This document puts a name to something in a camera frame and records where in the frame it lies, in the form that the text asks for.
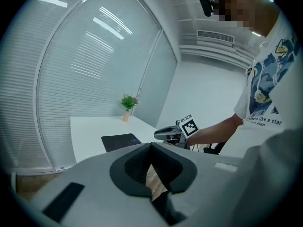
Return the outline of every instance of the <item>potted plant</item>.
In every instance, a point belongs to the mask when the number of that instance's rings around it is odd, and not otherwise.
[[[126,108],[123,121],[127,122],[129,117],[129,111],[132,110],[138,104],[138,99],[136,97],[130,96],[129,94],[124,94],[121,104]]]

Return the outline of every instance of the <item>flower pot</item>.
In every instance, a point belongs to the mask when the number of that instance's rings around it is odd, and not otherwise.
[[[124,116],[123,116],[123,122],[127,122],[129,118],[129,111],[126,111]]]

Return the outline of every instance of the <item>white table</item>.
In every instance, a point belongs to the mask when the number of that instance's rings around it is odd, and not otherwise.
[[[71,117],[71,140],[76,162],[106,153],[101,137],[134,134],[142,143],[163,142],[154,138],[155,128],[140,119],[123,117]]]

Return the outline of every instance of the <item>green plant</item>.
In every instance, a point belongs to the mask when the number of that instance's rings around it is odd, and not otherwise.
[[[129,111],[132,110],[138,104],[138,99],[128,94],[124,94],[121,104],[126,108],[127,111]]]

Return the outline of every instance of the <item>white t-shirt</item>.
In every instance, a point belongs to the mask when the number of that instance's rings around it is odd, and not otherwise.
[[[293,98],[303,93],[298,91],[299,85],[296,87],[297,95],[287,90],[293,90],[295,81],[300,83],[302,77],[299,80],[300,78],[295,78],[294,72],[290,72],[292,77],[290,78],[288,72],[293,70],[294,64],[302,67],[302,50],[293,29],[282,13],[267,36],[267,41],[246,71],[246,85],[234,108],[235,113],[243,119],[243,125],[239,126],[227,141],[220,155],[243,157],[249,147],[261,145],[266,139],[285,128],[293,128],[290,122],[289,127],[285,125],[284,119],[298,116],[296,112],[291,112],[299,110],[294,105],[298,100]]]

